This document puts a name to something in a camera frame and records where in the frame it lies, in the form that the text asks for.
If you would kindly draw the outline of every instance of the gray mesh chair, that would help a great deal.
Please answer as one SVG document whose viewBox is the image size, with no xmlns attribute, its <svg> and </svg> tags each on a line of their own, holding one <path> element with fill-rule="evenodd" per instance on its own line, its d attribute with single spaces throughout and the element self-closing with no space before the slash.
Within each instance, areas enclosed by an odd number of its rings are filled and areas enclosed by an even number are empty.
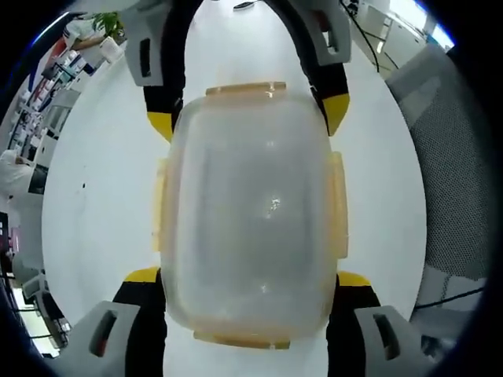
<svg viewBox="0 0 503 377">
<path fill-rule="evenodd" d="M 409 127 L 426 195 L 426 261 L 417 304 L 482 287 L 497 198 L 485 115 L 438 46 L 426 46 L 394 72 L 387 85 Z M 477 298 L 417 310 L 411 321 L 424 335 L 455 342 Z"/>
</svg>

